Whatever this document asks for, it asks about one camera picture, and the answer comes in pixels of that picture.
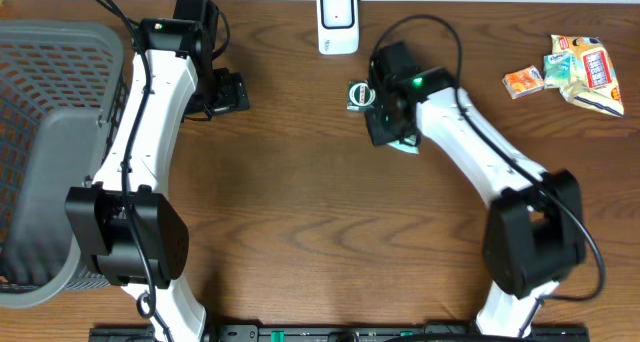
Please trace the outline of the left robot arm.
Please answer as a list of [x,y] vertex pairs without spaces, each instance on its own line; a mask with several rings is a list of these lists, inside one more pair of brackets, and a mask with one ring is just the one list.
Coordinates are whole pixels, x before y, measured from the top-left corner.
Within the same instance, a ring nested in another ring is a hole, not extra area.
[[170,18],[132,23],[112,0],[134,49],[133,80],[115,140],[88,187],[70,188],[65,212],[92,272],[134,298],[152,341],[212,341],[207,309],[184,274],[189,231],[168,197],[184,119],[209,121],[250,107],[243,77],[213,62],[218,26],[211,0],[176,0]]

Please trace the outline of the yellow snack bag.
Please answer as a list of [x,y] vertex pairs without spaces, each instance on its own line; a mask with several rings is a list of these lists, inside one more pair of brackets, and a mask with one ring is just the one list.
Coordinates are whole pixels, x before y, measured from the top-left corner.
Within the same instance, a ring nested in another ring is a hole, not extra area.
[[578,107],[614,117],[624,116],[618,78],[599,37],[552,35],[552,52],[570,56],[570,77],[560,88],[564,99]]

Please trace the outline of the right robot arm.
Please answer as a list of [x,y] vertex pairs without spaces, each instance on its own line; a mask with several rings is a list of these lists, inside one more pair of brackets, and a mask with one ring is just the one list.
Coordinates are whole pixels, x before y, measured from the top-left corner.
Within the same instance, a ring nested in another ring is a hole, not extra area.
[[482,255],[492,285],[476,333],[532,336],[543,298],[586,257],[576,178],[518,151],[445,68],[422,69],[403,42],[372,54],[369,77],[377,99],[365,114],[372,143],[433,142],[488,209]]

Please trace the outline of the teal tissue pack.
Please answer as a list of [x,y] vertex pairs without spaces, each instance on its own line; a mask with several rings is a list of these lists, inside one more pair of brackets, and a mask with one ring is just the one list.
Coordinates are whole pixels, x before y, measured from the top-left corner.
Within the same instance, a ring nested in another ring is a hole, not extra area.
[[564,88],[570,83],[572,55],[568,52],[544,57],[544,84],[546,89]]

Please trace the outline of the teal wrapper pack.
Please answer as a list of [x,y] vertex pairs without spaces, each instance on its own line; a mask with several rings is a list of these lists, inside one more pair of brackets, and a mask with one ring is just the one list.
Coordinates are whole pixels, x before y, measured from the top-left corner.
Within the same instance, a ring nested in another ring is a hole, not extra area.
[[413,155],[419,154],[419,147],[416,144],[415,139],[405,138],[401,140],[396,140],[388,143],[388,146],[404,153],[413,154]]

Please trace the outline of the orange tissue pack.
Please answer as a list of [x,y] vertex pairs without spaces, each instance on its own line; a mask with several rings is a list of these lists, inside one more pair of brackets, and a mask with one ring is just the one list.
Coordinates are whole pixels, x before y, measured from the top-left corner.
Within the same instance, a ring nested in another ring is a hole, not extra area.
[[506,74],[502,82],[512,99],[517,99],[542,90],[545,86],[536,66]]

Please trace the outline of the dark green round-logo box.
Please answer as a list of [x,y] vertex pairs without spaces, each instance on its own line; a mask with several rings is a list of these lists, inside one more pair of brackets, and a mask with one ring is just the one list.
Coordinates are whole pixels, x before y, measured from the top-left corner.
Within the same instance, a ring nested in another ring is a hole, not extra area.
[[348,85],[346,109],[352,112],[363,112],[372,108],[376,101],[376,92],[367,81],[352,80]]

